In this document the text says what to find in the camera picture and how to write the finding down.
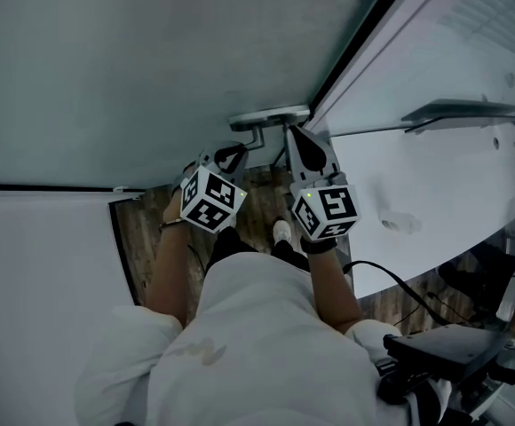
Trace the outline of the black equipment box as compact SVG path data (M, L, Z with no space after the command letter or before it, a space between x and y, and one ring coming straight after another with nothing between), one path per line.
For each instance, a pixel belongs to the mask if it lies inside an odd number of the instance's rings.
M515 386L515 369L496 362L506 341L502 332L455 324L414 335L385 335L383 345L392 362L380 368L377 395L398 405L432 378L460 383L476 373Z

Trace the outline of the long white desk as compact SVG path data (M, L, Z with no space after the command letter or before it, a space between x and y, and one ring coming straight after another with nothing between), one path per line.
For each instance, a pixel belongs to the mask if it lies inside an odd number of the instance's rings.
M515 218L515 126L387 130L334 137L341 170L358 195L349 234L355 293L393 286L388 269L410 280L460 255ZM383 210L409 213L418 233L397 233Z

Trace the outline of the person's right forearm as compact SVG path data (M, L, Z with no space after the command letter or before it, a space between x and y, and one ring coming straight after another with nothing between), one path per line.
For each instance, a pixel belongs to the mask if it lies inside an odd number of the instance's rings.
M318 315L325 324L344 335L362 320L362 312L336 250L309 254L307 258Z

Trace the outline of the person's left hand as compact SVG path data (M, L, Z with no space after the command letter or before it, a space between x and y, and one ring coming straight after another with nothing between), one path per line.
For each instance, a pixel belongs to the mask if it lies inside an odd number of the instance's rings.
M183 170L183 176L190 178L195 170L195 162L188 164ZM162 220L164 222L174 221L180 218L181 210L181 196L182 191L180 185L178 185L173 191L170 198L170 202L162 214Z

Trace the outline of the person's right white shoe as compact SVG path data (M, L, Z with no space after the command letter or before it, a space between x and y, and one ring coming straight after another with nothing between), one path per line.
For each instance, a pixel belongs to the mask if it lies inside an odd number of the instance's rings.
M289 223L282 219L276 219L273 224L273 241L274 244L278 244L282 241L291 243L292 232Z

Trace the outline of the person's white shirt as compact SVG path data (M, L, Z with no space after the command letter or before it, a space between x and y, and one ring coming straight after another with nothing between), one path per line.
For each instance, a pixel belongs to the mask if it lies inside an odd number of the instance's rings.
M346 334L323 323L310 276L261 253L209 271L182 326L138 306L113 309L75 385L80 426L408 426L376 394L392 327Z

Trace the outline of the person's black trousers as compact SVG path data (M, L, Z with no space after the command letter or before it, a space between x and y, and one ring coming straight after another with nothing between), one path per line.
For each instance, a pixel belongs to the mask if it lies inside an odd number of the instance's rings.
M257 252L255 248L241 239L240 234L234 227L228 226L218 234L210 256L210 261L206 266L206 272L208 272L214 264L230 256L239 253ZM278 244L274 244L273 242L271 256L291 264L300 270L306 272L310 271L307 257L295 251L291 243L287 243L286 241L282 241Z

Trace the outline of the person's left forearm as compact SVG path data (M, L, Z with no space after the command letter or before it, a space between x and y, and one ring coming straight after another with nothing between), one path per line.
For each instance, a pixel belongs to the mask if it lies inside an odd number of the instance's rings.
M154 270L146 291L146 308L187 322L189 298L189 224L164 222L156 251Z

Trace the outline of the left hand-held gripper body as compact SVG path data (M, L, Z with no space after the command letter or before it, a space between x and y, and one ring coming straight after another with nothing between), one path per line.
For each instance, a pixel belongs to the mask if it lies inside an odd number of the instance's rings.
M247 193L241 178L229 178L215 163L221 148L205 149L195 164L193 175L181 182L180 217L209 233L219 233L236 217Z

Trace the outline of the glass partition with white blinds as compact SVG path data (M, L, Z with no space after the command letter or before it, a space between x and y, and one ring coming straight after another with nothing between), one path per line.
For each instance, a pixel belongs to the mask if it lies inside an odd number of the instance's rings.
M333 136L399 128L436 99L515 106L515 0L398 0L311 127Z

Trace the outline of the silver door lever handle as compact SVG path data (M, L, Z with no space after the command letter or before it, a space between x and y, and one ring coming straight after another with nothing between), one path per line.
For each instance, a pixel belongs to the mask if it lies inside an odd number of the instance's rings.
M309 116L309 106L285 106L248 114L238 114L230 117L228 124L233 132L251 132L253 139L245 147L248 151L253 151L265 146L263 129L297 125L305 122Z

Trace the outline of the small beige roll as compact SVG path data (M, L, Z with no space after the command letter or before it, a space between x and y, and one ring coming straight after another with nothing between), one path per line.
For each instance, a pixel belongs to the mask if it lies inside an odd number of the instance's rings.
M422 222L409 213L383 210L379 220L386 229L397 233L413 234L422 229Z

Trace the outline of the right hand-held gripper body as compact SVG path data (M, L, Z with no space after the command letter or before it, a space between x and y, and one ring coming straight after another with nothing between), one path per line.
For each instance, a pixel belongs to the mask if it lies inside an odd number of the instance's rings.
M358 197L345 173L294 176L291 212L310 241L347 235L359 220Z

